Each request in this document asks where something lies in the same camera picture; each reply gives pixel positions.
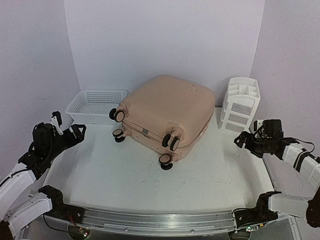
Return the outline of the pink hard-shell suitcase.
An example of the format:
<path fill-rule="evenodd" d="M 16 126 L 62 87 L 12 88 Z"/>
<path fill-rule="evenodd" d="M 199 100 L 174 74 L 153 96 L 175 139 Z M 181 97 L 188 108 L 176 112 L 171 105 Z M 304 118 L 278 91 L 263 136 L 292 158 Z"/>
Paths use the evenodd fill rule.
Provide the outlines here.
<path fill-rule="evenodd" d="M 121 124 L 112 132 L 121 143 L 132 137 L 160 156 L 167 171 L 185 158 L 206 132 L 215 111 L 208 87 L 171 75 L 158 75 L 126 96 L 109 118 Z"/>

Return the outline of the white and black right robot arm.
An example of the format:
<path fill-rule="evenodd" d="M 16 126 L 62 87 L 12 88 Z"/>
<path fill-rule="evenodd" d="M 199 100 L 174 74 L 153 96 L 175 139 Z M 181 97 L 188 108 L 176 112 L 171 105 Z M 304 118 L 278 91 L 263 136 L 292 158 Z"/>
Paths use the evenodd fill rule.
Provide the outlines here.
<path fill-rule="evenodd" d="M 244 228 L 250 232 L 255 226 L 277 220 L 279 213 L 301 218 L 313 228 L 320 226 L 320 159 L 303 147 L 303 140 L 285 137 L 281 120 L 268 119 L 256 120 L 254 132 L 241 132 L 234 143 L 258 158 L 265 154 L 276 156 L 292 166 L 315 191 L 312 198 L 280 191 L 262 193 L 255 207 L 233 210 L 237 229 Z"/>

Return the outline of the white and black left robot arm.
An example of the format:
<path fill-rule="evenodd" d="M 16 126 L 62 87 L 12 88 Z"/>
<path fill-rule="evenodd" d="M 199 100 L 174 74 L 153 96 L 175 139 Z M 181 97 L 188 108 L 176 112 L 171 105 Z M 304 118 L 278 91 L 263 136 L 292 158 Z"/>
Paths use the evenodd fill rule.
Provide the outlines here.
<path fill-rule="evenodd" d="M 61 125 L 59 111 L 52 112 L 49 123 L 35 125 L 28 151 L 0 183 L 2 240 L 13 240 L 39 216 L 70 221 L 75 228 L 82 222 L 84 208 L 64 203 L 63 193 L 50 185 L 40 187 L 29 200 L 12 207 L 15 200 L 47 172 L 55 158 L 84 141 L 87 129 L 84 124 L 73 124 L 65 130 L 61 130 Z"/>

